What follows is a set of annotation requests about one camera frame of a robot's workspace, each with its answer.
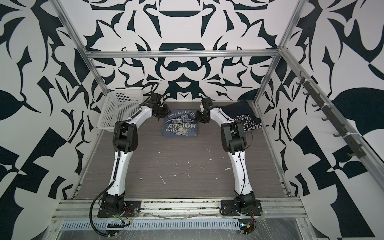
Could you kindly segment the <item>grey blue printed tank top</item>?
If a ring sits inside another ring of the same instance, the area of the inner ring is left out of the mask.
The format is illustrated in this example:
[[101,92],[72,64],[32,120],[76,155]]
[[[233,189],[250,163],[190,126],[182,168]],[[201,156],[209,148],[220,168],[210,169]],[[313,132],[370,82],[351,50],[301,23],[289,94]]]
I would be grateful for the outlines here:
[[164,119],[163,137],[197,137],[197,110],[171,110]]

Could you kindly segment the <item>navy tank top red trim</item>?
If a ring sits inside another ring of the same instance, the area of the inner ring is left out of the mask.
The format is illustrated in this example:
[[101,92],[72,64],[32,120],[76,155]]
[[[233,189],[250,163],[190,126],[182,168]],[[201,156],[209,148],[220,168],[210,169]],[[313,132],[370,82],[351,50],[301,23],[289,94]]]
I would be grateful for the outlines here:
[[247,101],[240,101],[222,107],[225,114],[230,118],[242,122],[245,132],[262,128],[261,119],[257,118],[253,108]]

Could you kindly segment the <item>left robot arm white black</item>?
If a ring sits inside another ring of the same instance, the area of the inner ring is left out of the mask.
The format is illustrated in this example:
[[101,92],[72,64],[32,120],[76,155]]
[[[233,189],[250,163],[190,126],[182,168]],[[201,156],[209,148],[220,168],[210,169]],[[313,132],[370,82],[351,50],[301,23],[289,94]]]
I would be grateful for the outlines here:
[[157,93],[150,93],[132,116],[115,123],[112,139],[115,160],[110,183],[96,197],[96,200],[101,199],[99,218],[121,216],[125,212],[125,181],[130,159],[139,145],[138,129],[152,116],[161,119],[169,113],[170,109],[164,103],[164,97]]

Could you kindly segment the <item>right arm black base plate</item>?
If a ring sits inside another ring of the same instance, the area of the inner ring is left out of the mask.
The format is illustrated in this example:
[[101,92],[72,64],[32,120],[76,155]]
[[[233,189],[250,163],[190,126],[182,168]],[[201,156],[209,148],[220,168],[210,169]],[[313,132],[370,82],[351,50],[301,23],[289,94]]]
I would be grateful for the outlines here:
[[223,216],[261,216],[263,209],[261,201],[256,200],[254,204],[247,207],[242,207],[236,200],[221,200],[221,207],[219,210]]

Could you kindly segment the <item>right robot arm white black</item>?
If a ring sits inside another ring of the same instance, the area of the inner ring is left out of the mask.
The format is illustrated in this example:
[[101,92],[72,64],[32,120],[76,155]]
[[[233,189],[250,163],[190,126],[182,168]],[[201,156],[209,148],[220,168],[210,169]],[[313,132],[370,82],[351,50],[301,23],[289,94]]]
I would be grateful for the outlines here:
[[230,158],[234,173],[235,209],[241,215],[251,215],[256,207],[256,197],[246,167],[247,141],[243,124],[229,117],[219,106],[215,106],[211,98],[202,99],[196,119],[204,124],[213,120],[221,127],[222,146]]

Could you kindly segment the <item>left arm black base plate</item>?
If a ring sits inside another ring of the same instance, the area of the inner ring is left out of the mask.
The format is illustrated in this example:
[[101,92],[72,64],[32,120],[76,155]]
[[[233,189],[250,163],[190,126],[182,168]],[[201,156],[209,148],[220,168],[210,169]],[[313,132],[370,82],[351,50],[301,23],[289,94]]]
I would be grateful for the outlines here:
[[[123,207],[120,210],[120,216],[125,218],[133,217],[134,215],[140,213],[142,201],[124,201]],[[117,211],[114,209],[108,208],[105,204],[101,204],[99,207],[99,212],[97,214],[98,218],[113,218],[117,214]]]

